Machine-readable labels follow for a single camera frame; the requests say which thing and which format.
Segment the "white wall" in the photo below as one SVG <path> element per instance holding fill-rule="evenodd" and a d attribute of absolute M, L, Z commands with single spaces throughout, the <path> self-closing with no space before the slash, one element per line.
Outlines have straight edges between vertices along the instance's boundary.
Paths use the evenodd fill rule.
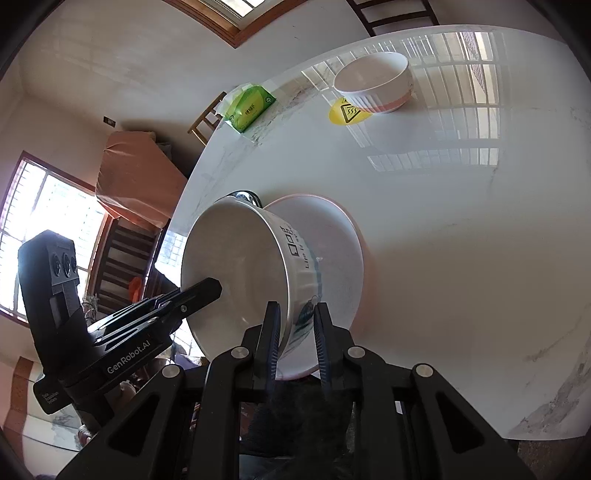
<path fill-rule="evenodd" d="M 7 75 L 0 82 L 0 112 L 5 111 L 2 105 L 12 112 L 0 130 L 0 192 L 8 188 L 23 150 L 94 184 L 107 134 L 34 97 L 20 98 L 14 80 Z M 13 92 L 15 102 L 6 92 Z M 0 314 L 0 423 L 8 411 L 12 370 L 19 356 L 38 361 L 31 332 Z"/>
<path fill-rule="evenodd" d="M 106 115 L 172 140 L 182 166 L 202 150 L 189 126 L 221 91 L 367 36 L 345 0 L 308 0 L 237 49 L 162 0 L 67 0 L 23 47 L 21 70 L 27 92 L 97 128 L 109 131 Z"/>
<path fill-rule="evenodd" d="M 0 81 L 0 132 L 21 98 L 21 69 L 17 56 Z"/>
<path fill-rule="evenodd" d="M 25 95 L 0 131 L 0 192 L 23 150 L 94 185 L 107 133 L 47 102 Z"/>

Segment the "wooden chair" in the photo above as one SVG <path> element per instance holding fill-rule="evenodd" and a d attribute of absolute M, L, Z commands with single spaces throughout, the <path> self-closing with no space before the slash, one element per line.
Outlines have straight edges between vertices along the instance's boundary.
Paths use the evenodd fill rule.
<path fill-rule="evenodd" d="M 424 10 L 409 12 L 401 15 L 393 15 L 391 17 L 380 18 L 378 20 L 373 20 L 371 22 L 368 21 L 367 17 L 365 16 L 365 13 L 363 12 L 364 9 L 369 7 L 376 7 L 377 5 L 384 5 L 390 2 L 395 3 L 395 0 L 366 0 L 361 3 L 355 3 L 355 0 L 347 0 L 347 3 L 353 9 L 355 14 L 359 17 L 361 23 L 363 24 L 363 26 L 368 31 L 371 37 L 376 36 L 376 32 L 374 30 L 374 28 L 376 27 L 381 27 L 382 25 L 390 25 L 405 20 L 413 20 L 415 18 L 428 18 L 431 21 L 431 23 L 433 23 L 433 25 L 439 25 L 437 17 L 435 16 L 433 8 L 429 4 L 428 0 L 420 0 L 420 2 L 423 4 Z"/>
<path fill-rule="evenodd" d="M 95 259 L 90 268 L 87 294 L 98 298 L 98 312 L 111 314 L 131 305 L 130 282 L 145 278 L 158 256 L 164 230 L 149 236 L 121 225 L 112 219 L 103 226 Z"/>
<path fill-rule="evenodd" d="M 220 93 L 217 98 L 209 104 L 209 106 L 203 111 L 203 113 L 201 115 L 199 115 L 197 117 L 197 120 L 195 120 L 193 122 L 193 125 L 191 125 L 191 128 L 189 128 L 189 130 L 187 130 L 187 133 L 190 134 L 194 134 L 199 140 L 201 140 L 201 143 L 203 145 L 207 145 L 207 140 L 208 138 L 205 137 L 205 135 L 203 135 L 199 129 L 198 126 L 201 122 L 203 122 L 204 124 L 206 124 L 211 130 L 212 133 L 213 131 L 216 129 L 216 127 L 219 125 L 219 122 L 222 121 L 222 116 L 221 115 L 217 115 L 214 112 L 214 108 L 217 107 L 218 103 L 222 101 L 222 99 L 226 96 L 226 92 L 222 92 Z M 216 119 L 212 122 L 209 120 L 209 118 L 207 118 L 207 116 L 209 114 L 212 114 L 213 116 L 216 117 Z"/>

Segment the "green tissue pack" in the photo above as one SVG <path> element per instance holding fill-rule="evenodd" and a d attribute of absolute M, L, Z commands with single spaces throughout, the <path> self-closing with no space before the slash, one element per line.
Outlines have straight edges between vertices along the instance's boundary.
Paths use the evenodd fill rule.
<path fill-rule="evenodd" d="M 228 93 L 216 112 L 240 133 L 244 132 L 272 103 L 275 97 L 260 85 L 247 83 Z"/>

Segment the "white bowl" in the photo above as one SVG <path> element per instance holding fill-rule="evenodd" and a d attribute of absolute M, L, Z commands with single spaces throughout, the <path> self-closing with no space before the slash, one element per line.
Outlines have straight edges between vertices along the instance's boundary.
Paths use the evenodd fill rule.
<path fill-rule="evenodd" d="M 181 290 L 206 277 L 222 294 L 187 318 L 193 336 L 212 360 L 260 325 L 268 301 L 281 306 L 279 355 L 296 348 L 313 329 L 320 273 L 301 235 L 277 215 L 224 197 L 195 221 L 183 254 Z"/>
<path fill-rule="evenodd" d="M 352 218 L 334 201 L 294 194 L 271 202 L 265 210 L 288 221 L 304 235 L 322 277 L 322 301 L 334 325 L 350 329 L 362 304 L 365 283 L 362 235 Z M 277 380 L 294 380 L 318 369 L 316 342 L 309 334 L 298 348 L 277 362 Z"/>
<path fill-rule="evenodd" d="M 413 75 L 404 55 L 381 51 L 358 58 L 341 69 L 334 87 L 359 110 L 388 113 L 409 100 Z"/>

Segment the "white ceramic bowl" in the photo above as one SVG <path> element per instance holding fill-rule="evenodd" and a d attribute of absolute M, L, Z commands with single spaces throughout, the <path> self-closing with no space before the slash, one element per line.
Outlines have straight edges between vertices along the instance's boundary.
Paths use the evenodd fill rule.
<path fill-rule="evenodd" d="M 321 300 L 316 259 L 301 235 L 271 212 L 234 197 L 205 210 L 187 238 L 181 290 L 206 277 L 219 280 L 222 295 L 187 322 L 210 360 L 262 323 L 268 301 L 281 306 L 280 356 L 313 329 L 310 306 Z"/>
<path fill-rule="evenodd" d="M 334 87 L 359 110 L 388 113 L 409 100 L 413 75 L 404 55 L 381 51 L 346 65 L 336 75 Z"/>

